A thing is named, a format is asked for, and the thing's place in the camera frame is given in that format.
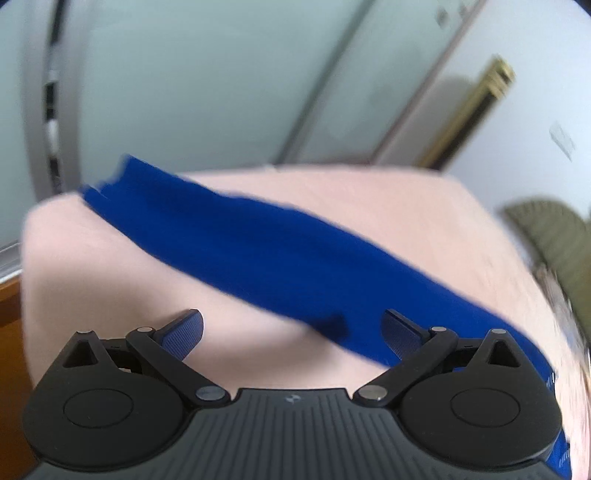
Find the metal pivot screw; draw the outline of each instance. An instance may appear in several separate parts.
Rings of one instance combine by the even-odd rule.
[[[380,385],[364,385],[359,389],[359,396],[365,400],[380,401],[388,395],[388,390]]]
[[[217,385],[208,385],[207,387],[198,388],[195,395],[199,400],[203,401],[216,401],[221,400],[226,391],[222,387]]]

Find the ribbed black surface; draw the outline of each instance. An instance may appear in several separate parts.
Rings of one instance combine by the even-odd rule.
[[[392,415],[345,390],[243,390],[229,407],[195,415],[183,436],[142,465],[70,472],[40,465],[31,480],[558,480],[544,464],[517,472],[455,468],[410,443]]]

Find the wooden furniture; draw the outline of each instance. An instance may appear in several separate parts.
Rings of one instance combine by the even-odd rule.
[[[22,350],[20,280],[0,286],[0,479],[23,476],[35,459],[21,430],[31,380]]]

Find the green cushion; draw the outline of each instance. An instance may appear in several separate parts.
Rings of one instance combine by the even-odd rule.
[[[553,200],[531,200],[505,211],[556,273],[585,335],[591,339],[591,225]]]

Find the black vertical strip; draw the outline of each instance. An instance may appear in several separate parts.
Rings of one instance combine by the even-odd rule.
[[[67,0],[57,0],[56,12],[53,16],[53,27],[51,29],[50,44],[57,43],[60,38],[61,23],[66,11]]]
[[[458,130],[456,136],[448,143],[437,159],[428,166],[430,170],[442,170],[447,165],[496,101],[497,98],[491,92],[486,94],[462,128]]]

